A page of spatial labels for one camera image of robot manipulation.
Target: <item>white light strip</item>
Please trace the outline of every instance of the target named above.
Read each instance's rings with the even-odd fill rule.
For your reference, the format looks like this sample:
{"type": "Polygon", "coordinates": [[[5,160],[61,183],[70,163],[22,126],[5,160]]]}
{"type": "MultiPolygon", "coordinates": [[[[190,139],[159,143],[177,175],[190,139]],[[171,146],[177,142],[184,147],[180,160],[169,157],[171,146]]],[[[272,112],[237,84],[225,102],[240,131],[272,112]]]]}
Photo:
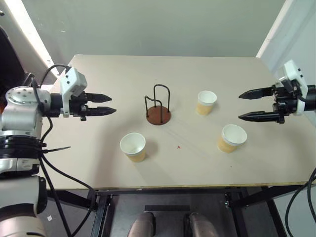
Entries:
{"type": "Polygon", "coordinates": [[[271,26],[271,29],[269,30],[264,42],[262,43],[256,57],[261,58],[262,54],[265,52],[268,44],[270,41],[276,36],[278,33],[283,20],[285,19],[289,9],[291,8],[292,4],[294,3],[294,0],[286,0],[279,12],[279,14],[276,17],[276,20],[274,21],[273,25],[271,26]]]}
{"type": "MultiPolygon", "coordinates": [[[[22,0],[4,0],[13,17],[21,28],[23,34],[38,53],[47,68],[54,64],[43,41],[41,40],[30,16],[28,15],[22,0]]],[[[59,75],[56,68],[51,70],[56,76],[59,75]]]]}

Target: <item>wire cup holder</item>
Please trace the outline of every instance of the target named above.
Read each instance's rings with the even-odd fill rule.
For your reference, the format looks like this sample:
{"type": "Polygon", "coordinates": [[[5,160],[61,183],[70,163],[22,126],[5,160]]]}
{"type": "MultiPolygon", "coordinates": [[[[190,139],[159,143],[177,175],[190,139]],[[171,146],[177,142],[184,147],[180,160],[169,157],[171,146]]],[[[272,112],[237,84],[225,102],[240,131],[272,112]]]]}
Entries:
{"type": "Polygon", "coordinates": [[[154,86],[154,98],[150,98],[145,95],[145,106],[146,106],[146,118],[147,121],[153,125],[163,125],[167,123],[171,118],[171,112],[169,110],[170,105],[170,90],[167,86],[162,84],[156,84],[154,86]],[[156,99],[156,87],[162,86],[168,90],[168,108],[162,106],[162,102],[156,99]],[[148,109],[147,100],[154,101],[155,105],[148,109]]]}

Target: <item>brown round base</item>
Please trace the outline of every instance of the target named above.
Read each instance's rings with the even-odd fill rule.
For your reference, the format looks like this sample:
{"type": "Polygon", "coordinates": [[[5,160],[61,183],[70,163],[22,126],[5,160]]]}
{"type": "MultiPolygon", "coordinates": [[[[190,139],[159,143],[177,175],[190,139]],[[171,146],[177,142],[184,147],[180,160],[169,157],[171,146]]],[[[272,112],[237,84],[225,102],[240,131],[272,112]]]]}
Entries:
{"type": "Polygon", "coordinates": [[[166,107],[162,107],[162,122],[160,119],[160,108],[161,106],[153,106],[148,109],[147,120],[153,125],[163,125],[167,123],[171,118],[171,112],[168,112],[166,107]]]}

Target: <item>white table surface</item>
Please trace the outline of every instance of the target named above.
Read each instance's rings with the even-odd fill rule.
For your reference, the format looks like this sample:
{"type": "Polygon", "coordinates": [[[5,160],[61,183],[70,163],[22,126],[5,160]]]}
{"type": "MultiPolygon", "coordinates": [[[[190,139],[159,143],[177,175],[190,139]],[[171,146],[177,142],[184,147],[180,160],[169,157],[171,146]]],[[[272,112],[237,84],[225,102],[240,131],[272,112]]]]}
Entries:
{"type": "MultiPolygon", "coordinates": [[[[286,117],[283,125],[237,118],[251,111],[272,111],[273,97],[238,99],[249,89],[275,82],[260,59],[76,55],[70,65],[85,75],[86,92],[113,99],[90,106],[117,111],[84,122],[53,118],[54,129],[45,141],[48,148],[71,148],[46,157],[94,188],[293,184],[307,181],[316,166],[316,129],[305,116],[286,117]],[[144,96],[153,97],[156,83],[171,91],[171,120],[161,126],[151,125],[145,117],[144,96]],[[195,112],[201,90],[218,96],[205,117],[195,112]],[[242,126],[248,140],[226,154],[218,150],[217,140],[230,123],[242,126]],[[141,163],[131,162],[119,148],[121,138],[130,132],[146,138],[147,158],[141,163]]],[[[53,91],[59,92],[58,83],[53,91]]],[[[164,88],[157,88],[157,98],[167,105],[164,88]]],[[[44,118],[43,131],[46,128],[44,118]]],[[[55,188],[83,188],[47,169],[55,188]]]]}

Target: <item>black cable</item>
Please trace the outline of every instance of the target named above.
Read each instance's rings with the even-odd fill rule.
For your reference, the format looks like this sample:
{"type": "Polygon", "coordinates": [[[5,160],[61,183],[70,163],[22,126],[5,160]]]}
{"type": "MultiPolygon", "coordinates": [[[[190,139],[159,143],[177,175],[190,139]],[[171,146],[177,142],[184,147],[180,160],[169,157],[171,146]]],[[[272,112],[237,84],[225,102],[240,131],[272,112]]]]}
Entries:
{"type": "Polygon", "coordinates": [[[308,205],[310,207],[313,219],[316,223],[316,214],[315,214],[315,210],[313,207],[313,203],[312,203],[312,195],[311,195],[311,188],[312,188],[312,182],[313,179],[315,178],[315,174],[316,174],[316,168],[314,169],[314,171],[312,172],[312,175],[310,176],[310,179],[308,180],[308,184],[307,184],[307,200],[308,200],[308,205]]]}
{"type": "MultiPolygon", "coordinates": [[[[311,175],[310,179],[312,179],[312,181],[314,181],[314,180],[316,179],[316,177],[313,177],[313,176],[311,175]]],[[[308,182],[306,182],[306,183],[305,183],[304,185],[302,185],[298,190],[296,190],[296,192],[295,192],[294,195],[292,196],[292,198],[291,198],[291,200],[290,200],[290,202],[288,203],[287,208],[286,208],[286,212],[285,212],[285,227],[286,227],[286,230],[287,230],[288,234],[290,235],[290,237],[294,237],[294,236],[293,236],[293,234],[292,234],[292,232],[291,232],[291,230],[290,230],[290,227],[289,227],[289,225],[288,225],[288,214],[289,214],[290,208],[291,208],[292,203],[293,203],[293,201],[295,200],[296,196],[297,196],[304,188],[306,188],[307,185],[308,185],[308,182]]]]}
{"type": "Polygon", "coordinates": [[[49,121],[49,128],[48,130],[44,133],[44,135],[41,137],[40,142],[44,143],[44,139],[46,138],[46,136],[51,132],[51,130],[53,129],[53,122],[51,120],[51,118],[49,116],[46,116],[48,121],[49,121]]]}
{"type": "Polygon", "coordinates": [[[68,237],[71,237],[72,235],[71,235],[69,226],[68,226],[68,224],[67,224],[65,214],[64,214],[63,209],[62,209],[62,207],[61,207],[60,200],[59,200],[58,195],[57,195],[57,193],[56,193],[56,190],[55,190],[55,188],[54,188],[54,186],[53,186],[53,183],[52,183],[51,180],[50,180],[50,177],[49,177],[49,175],[48,175],[48,173],[47,173],[47,170],[46,170],[46,168],[45,168],[45,166],[44,166],[44,163],[43,163],[41,157],[39,157],[39,163],[40,163],[41,169],[43,170],[43,173],[44,173],[44,175],[45,175],[45,178],[46,178],[47,181],[48,181],[48,185],[49,185],[49,187],[50,187],[50,189],[51,189],[51,191],[52,191],[52,193],[53,193],[53,195],[54,195],[54,199],[55,199],[55,202],[56,202],[56,206],[57,206],[59,215],[60,215],[60,217],[61,217],[61,220],[62,220],[62,222],[63,222],[63,225],[64,225],[64,227],[65,227],[67,236],[68,236],[68,237]]]}
{"type": "Polygon", "coordinates": [[[308,100],[308,99],[306,99],[306,98],[303,98],[301,95],[298,95],[297,98],[298,98],[299,100],[305,102],[305,103],[310,103],[310,102],[316,103],[315,100],[308,100]]]}
{"type": "MultiPolygon", "coordinates": [[[[48,121],[49,121],[49,128],[48,128],[48,130],[45,132],[45,134],[42,136],[42,138],[41,138],[41,140],[40,140],[42,143],[44,142],[45,137],[46,137],[46,136],[49,134],[49,132],[53,129],[53,122],[52,122],[51,118],[50,118],[50,117],[47,117],[47,119],[48,119],[48,121]]],[[[95,206],[95,190],[94,190],[91,186],[89,186],[89,185],[87,185],[86,183],[84,183],[83,181],[81,181],[81,180],[79,180],[79,179],[76,179],[76,178],[74,178],[74,177],[72,177],[72,176],[70,176],[70,175],[68,175],[68,174],[66,174],[66,173],[64,173],[64,172],[62,172],[61,170],[57,169],[54,165],[52,165],[52,164],[46,159],[46,157],[45,157],[44,154],[41,154],[41,159],[43,159],[43,160],[45,161],[45,163],[47,163],[47,165],[48,165],[50,168],[52,168],[54,171],[56,171],[57,173],[59,173],[59,174],[65,176],[65,177],[67,177],[67,178],[69,178],[69,179],[71,179],[71,180],[73,180],[73,181],[75,181],[75,182],[78,182],[78,183],[80,183],[81,185],[87,187],[87,188],[91,191],[91,193],[93,194],[93,195],[92,195],[92,199],[91,199],[91,203],[90,203],[90,208],[88,209],[88,212],[86,213],[85,217],[83,218],[83,220],[81,221],[81,223],[78,225],[78,227],[76,228],[76,230],[71,234],[71,236],[74,237],[74,236],[79,232],[79,230],[81,229],[81,227],[85,224],[85,222],[87,221],[89,215],[90,215],[91,212],[92,212],[93,207],[95,206]]]]}
{"type": "MultiPolygon", "coordinates": [[[[39,95],[38,95],[38,92],[37,92],[37,84],[36,84],[34,78],[32,78],[32,88],[33,88],[33,91],[34,91],[34,95],[35,95],[36,101],[37,101],[37,103],[39,104],[39,108],[40,108],[40,110],[42,111],[42,113],[44,113],[43,104],[40,102],[40,98],[39,98],[39,95]]],[[[42,138],[41,138],[41,140],[40,140],[41,143],[44,142],[46,136],[47,136],[47,135],[50,133],[50,131],[53,129],[53,122],[52,122],[51,118],[50,118],[49,116],[47,116],[47,119],[48,119],[48,121],[49,121],[49,128],[48,128],[48,130],[44,133],[44,135],[42,136],[42,138]]],[[[94,190],[91,186],[89,186],[89,185],[87,185],[86,183],[82,182],[81,180],[76,179],[76,178],[74,178],[74,177],[72,177],[72,176],[70,176],[70,175],[68,175],[68,174],[66,174],[66,173],[64,173],[64,172],[62,172],[61,170],[57,169],[55,166],[53,166],[53,165],[46,159],[46,157],[45,157],[45,155],[44,155],[43,153],[41,154],[41,157],[39,158],[39,162],[40,162],[40,165],[41,165],[41,167],[42,167],[43,173],[44,173],[44,175],[45,175],[45,177],[46,177],[46,179],[47,179],[47,181],[48,181],[49,187],[50,187],[50,189],[52,190],[52,193],[53,193],[53,195],[54,195],[54,200],[55,200],[55,202],[56,202],[57,209],[58,209],[58,211],[59,211],[60,217],[61,217],[61,219],[62,219],[62,221],[63,221],[65,230],[66,230],[66,232],[67,232],[67,236],[68,236],[68,237],[74,237],[74,236],[79,232],[79,230],[81,229],[81,227],[85,224],[85,222],[87,221],[87,219],[88,219],[90,213],[92,212],[93,207],[95,206],[95,190],[94,190]],[[51,167],[53,170],[55,170],[56,172],[60,173],[61,175],[65,176],[65,177],[67,177],[67,178],[69,178],[69,179],[71,179],[71,180],[74,180],[75,182],[78,182],[78,183],[82,184],[83,186],[87,187],[87,188],[90,190],[90,192],[93,194],[93,195],[92,195],[92,198],[91,198],[90,208],[88,209],[86,216],[83,218],[83,220],[81,221],[81,223],[78,225],[78,227],[75,229],[75,231],[74,231],[72,234],[71,234],[71,232],[70,232],[70,229],[69,229],[69,226],[68,226],[68,224],[67,224],[65,215],[64,215],[64,213],[63,213],[63,210],[62,210],[62,207],[61,207],[61,204],[60,204],[60,200],[59,200],[58,195],[57,195],[57,193],[56,193],[56,191],[55,191],[55,189],[54,189],[54,186],[53,186],[53,184],[52,184],[52,182],[51,182],[51,180],[50,180],[50,177],[49,177],[49,175],[48,175],[48,173],[47,173],[47,171],[46,171],[46,169],[45,169],[45,166],[44,166],[44,163],[43,163],[42,159],[43,159],[43,160],[47,163],[47,165],[48,165],[49,167],[51,167]]]]}
{"type": "Polygon", "coordinates": [[[56,63],[54,64],[53,66],[49,67],[46,71],[45,71],[45,74],[44,76],[42,77],[42,79],[40,80],[40,83],[39,83],[39,87],[41,87],[45,81],[45,78],[47,77],[48,73],[50,72],[50,70],[52,70],[53,68],[57,68],[57,67],[64,67],[67,70],[69,70],[69,66],[66,66],[64,64],[60,64],[60,63],[56,63]]]}
{"type": "Polygon", "coordinates": [[[84,219],[82,220],[82,222],[79,224],[79,226],[77,227],[77,229],[76,229],[76,230],[73,232],[73,234],[72,234],[72,236],[75,236],[75,234],[77,234],[77,232],[80,230],[80,228],[84,225],[84,223],[85,223],[86,220],[88,219],[88,217],[89,217],[89,215],[90,215],[90,213],[91,213],[93,207],[95,206],[95,190],[94,190],[91,186],[89,186],[88,184],[84,183],[83,181],[81,181],[81,180],[79,180],[79,179],[76,179],[76,178],[70,176],[69,174],[66,174],[66,173],[64,173],[63,171],[61,171],[61,170],[59,170],[58,168],[56,168],[54,165],[52,165],[52,164],[47,160],[47,158],[45,157],[44,154],[42,154],[41,157],[42,157],[42,159],[45,161],[45,163],[46,163],[50,168],[52,168],[53,170],[55,170],[57,173],[59,173],[59,174],[65,176],[65,177],[67,177],[67,178],[69,178],[69,179],[71,179],[71,180],[73,180],[73,181],[75,181],[75,182],[77,182],[77,183],[79,183],[79,184],[85,186],[85,187],[88,188],[89,191],[93,194],[92,199],[91,199],[90,208],[88,209],[88,212],[87,212],[86,216],[84,217],[84,219]]]}
{"type": "Polygon", "coordinates": [[[41,111],[42,114],[44,114],[43,103],[40,102],[40,97],[39,97],[39,94],[38,94],[38,85],[37,85],[37,83],[36,83],[34,78],[32,78],[31,85],[32,85],[32,88],[33,88],[33,92],[34,92],[36,101],[37,101],[37,103],[39,105],[39,110],[41,111]]]}

